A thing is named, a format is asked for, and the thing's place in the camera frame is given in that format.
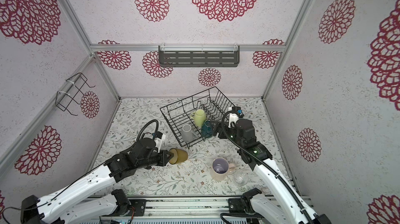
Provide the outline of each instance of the yellow-green mug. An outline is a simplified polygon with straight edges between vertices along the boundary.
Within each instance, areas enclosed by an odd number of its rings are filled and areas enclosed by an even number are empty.
[[[194,125],[198,128],[203,126],[203,123],[207,120],[207,115],[204,110],[196,110],[190,114],[190,118],[194,120]]]

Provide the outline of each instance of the wire basket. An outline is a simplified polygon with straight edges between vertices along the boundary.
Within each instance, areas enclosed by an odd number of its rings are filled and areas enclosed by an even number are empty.
[[[228,111],[228,107],[234,104],[217,88],[212,87],[182,100],[161,107],[161,113],[171,128],[181,147],[193,146],[194,144],[205,141],[201,135],[201,129],[194,125],[194,121],[190,118],[190,114],[198,109],[205,111],[207,119],[211,121],[221,121],[224,113]],[[189,124],[197,134],[193,141],[186,143],[182,140],[182,126]]]

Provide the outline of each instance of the black wire dish rack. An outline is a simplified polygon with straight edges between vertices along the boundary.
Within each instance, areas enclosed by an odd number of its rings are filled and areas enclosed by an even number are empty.
[[[171,128],[181,147],[195,145],[206,139],[201,135],[201,128],[194,125],[194,121],[190,118],[190,114],[198,109],[202,109],[207,114],[207,119],[211,121],[221,121],[224,113],[228,111],[228,107],[234,104],[217,88],[212,87],[182,100],[161,107],[161,113]],[[182,140],[182,126],[189,124],[192,130],[197,134],[193,141],[186,143]]]

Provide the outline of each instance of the floral tablecloth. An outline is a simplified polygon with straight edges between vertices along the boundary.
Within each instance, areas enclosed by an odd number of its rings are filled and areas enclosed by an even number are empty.
[[[160,111],[160,107],[177,100],[177,98],[123,99],[97,156],[95,166],[131,146],[140,128],[151,119],[159,120],[159,131],[167,135],[162,149],[181,148]],[[267,147],[278,162],[282,173],[288,178],[261,99],[230,98],[230,100],[236,106],[242,107],[245,118],[253,121],[257,141]],[[150,170],[138,169],[133,176],[98,191],[96,195],[105,195],[119,188],[123,189],[128,196],[241,195],[254,187],[261,189],[265,194],[270,194],[264,182],[241,160],[236,152],[236,147],[230,141],[212,137],[195,144],[190,149],[183,149],[189,156],[184,163],[168,164],[165,167],[154,166]],[[210,176],[210,167],[212,161],[217,157],[224,157],[228,162],[233,162],[237,169],[247,172],[248,183],[243,187],[238,186],[233,181],[233,175],[228,175],[223,181],[214,181]]]

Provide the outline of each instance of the black wire rack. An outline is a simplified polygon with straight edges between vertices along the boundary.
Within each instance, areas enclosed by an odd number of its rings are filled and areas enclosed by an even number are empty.
[[[228,111],[228,107],[233,107],[234,104],[217,88],[212,87],[182,100],[161,107],[168,126],[171,128],[181,147],[195,145],[206,139],[201,135],[201,129],[194,125],[194,121],[190,118],[190,114],[198,109],[202,109],[207,114],[207,119],[211,121],[220,121],[224,113]],[[182,126],[189,124],[197,134],[197,138],[186,143],[182,140]]]
[[[79,76],[79,77],[77,78],[77,80],[76,80],[76,81],[72,81],[73,78],[76,77],[76,76]],[[82,85],[81,85],[80,87],[76,86],[76,83],[78,82],[79,78],[81,78],[81,79],[83,80],[83,83],[82,83]],[[72,84],[73,84],[73,87],[76,87],[76,88],[77,88],[77,92],[74,94],[74,96],[71,96],[71,95],[68,93],[69,90],[72,88],[72,86],[71,86],[67,91],[57,91],[57,94],[56,94],[56,106],[57,106],[59,109],[61,109],[62,111],[68,111],[71,115],[77,116],[77,115],[71,113],[71,111],[68,110],[68,106],[71,104],[72,101],[74,101],[74,102],[76,102],[77,104],[81,105],[81,103],[75,101],[75,97],[76,97],[76,95],[77,95],[79,92],[80,92],[82,95],[84,95],[84,93],[81,91],[81,88],[83,87],[83,85],[86,84],[86,85],[87,85],[88,87],[90,87],[90,88],[95,87],[95,86],[89,86],[88,83],[87,83],[87,80],[88,80],[88,79],[86,78],[86,76],[83,75],[82,73],[76,73],[76,74],[73,75],[72,77],[68,78],[66,81],[69,81],[70,83],[72,83]],[[67,106],[64,106],[64,105],[61,104],[61,101],[62,101],[62,99],[63,99],[63,96],[62,96],[62,95],[67,95],[69,98],[71,98],[71,100],[68,102]]]

